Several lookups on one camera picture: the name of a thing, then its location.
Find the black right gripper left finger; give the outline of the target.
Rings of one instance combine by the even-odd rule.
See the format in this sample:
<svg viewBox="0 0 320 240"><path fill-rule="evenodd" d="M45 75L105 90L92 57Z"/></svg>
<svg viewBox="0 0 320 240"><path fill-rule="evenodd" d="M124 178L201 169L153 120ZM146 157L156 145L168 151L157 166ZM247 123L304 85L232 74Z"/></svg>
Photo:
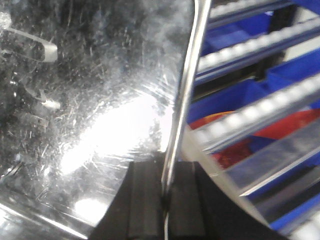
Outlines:
<svg viewBox="0 0 320 240"><path fill-rule="evenodd" d="M155 161L131 162L126 176L90 240L162 240L164 217Z"/></svg>

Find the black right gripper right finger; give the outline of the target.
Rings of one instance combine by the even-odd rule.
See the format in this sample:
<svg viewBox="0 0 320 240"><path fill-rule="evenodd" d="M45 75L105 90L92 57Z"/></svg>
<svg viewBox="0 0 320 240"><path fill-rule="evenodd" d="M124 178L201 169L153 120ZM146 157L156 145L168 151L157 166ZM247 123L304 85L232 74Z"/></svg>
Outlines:
<svg viewBox="0 0 320 240"><path fill-rule="evenodd" d="M168 216L170 240L283 240L236 205L198 162L175 164Z"/></svg>

